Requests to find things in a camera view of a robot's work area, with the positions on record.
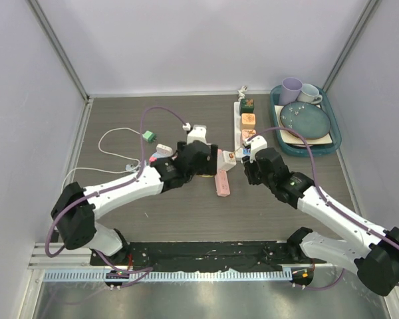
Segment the white cube socket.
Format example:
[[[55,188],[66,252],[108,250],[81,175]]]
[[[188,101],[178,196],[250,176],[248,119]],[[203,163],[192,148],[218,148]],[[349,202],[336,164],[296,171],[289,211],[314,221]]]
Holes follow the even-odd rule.
[[[218,151],[217,168],[223,171],[229,171],[237,164],[235,155],[229,151]]]

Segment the white charger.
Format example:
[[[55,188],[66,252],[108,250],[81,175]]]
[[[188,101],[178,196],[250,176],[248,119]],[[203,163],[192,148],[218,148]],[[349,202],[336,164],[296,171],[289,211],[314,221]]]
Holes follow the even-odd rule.
[[[166,157],[171,156],[174,153],[171,147],[165,146],[164,144],[157,144],[156,151],[158,154]]]

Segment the pink power strip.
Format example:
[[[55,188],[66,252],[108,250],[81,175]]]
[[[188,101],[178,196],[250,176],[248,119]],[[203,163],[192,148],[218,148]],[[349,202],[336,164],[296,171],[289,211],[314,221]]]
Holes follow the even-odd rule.
[[[217,171],[215,175],[215,186],[218,196],[227,197],[230,195],[229,181],[226,171],[220,169]]]

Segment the white multicolour power strip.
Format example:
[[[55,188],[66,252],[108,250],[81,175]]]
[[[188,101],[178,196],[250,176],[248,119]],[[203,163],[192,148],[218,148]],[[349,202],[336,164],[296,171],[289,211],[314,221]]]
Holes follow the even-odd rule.
[[[238,90],[238,97],[237,100],[233,103],[233,124],[234,124],[234,154],[237,161],[240,161],[243,156],[249,155],[249,150],[246,150],[243,147],[243,143],[240,142],[241,137],[241,130],[240,130],[240,117],[241,114],[239,113],[239,101],[246,97],[246,93],[248,91],[247,86],[242,86]]]

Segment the green plug adapter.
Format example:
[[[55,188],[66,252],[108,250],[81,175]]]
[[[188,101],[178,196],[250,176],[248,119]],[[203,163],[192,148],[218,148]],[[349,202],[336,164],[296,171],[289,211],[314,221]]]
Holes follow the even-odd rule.
[[[151,144],[153,142],[156,141],[157,135],[155,133],[153,133],[152,131],[146,130],[143,134],[142,134],[142,139]]]

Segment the pink cube socket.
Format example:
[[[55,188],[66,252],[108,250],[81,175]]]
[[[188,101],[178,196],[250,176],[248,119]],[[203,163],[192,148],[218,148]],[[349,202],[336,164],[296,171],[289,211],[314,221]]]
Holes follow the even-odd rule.
[[[255,134],[256,134],[255,130],[242,130],[240,142],[243,143],[245,140],[249,139],[250,137],[254,136]]]

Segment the orange cube socket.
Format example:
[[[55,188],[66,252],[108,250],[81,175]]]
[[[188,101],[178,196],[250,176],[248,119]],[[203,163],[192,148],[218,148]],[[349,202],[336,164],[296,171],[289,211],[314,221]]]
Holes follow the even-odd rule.
[[[256,125],[254,113],[242,113],[240,117],[240,130],[253,130]]]

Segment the dark green cube socket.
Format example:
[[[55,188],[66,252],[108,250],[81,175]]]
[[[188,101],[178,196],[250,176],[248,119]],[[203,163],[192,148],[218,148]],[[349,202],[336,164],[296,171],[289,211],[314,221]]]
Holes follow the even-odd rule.
[[[252,114],[254,113],[255,103],[252,98],[243,98],[239,101],[239,113],[242,114]]]

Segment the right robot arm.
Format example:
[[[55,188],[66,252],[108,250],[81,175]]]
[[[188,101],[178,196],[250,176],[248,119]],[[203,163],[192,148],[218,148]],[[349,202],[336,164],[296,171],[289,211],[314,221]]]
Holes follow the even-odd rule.
[[[282,203],[314,217],[340,238],[326,238],[300,228],[287,245],[288,257],[332,263],[355,274],[369,290],[388,296],[399,286],[399,228],[374,224],[347,209],[325,193],[313,179],[290,171],[274,148],[241,160],[248,182],[264,185]]]

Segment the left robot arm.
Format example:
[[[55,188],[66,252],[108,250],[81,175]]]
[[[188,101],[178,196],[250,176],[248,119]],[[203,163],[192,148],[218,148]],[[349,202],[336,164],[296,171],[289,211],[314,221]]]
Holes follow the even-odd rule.
[[[59,232],[67,250],[88,248],[114,265],[123,264],[129,244],[117,229],[98,220],[137,199],[159,195],[189,183],[196,175],[217,173],[218,146],[201,141],[178,142],[174,155],[143,165],[138,172],[114,181],[82,188],[67,185],[51,212],[52,228]]]

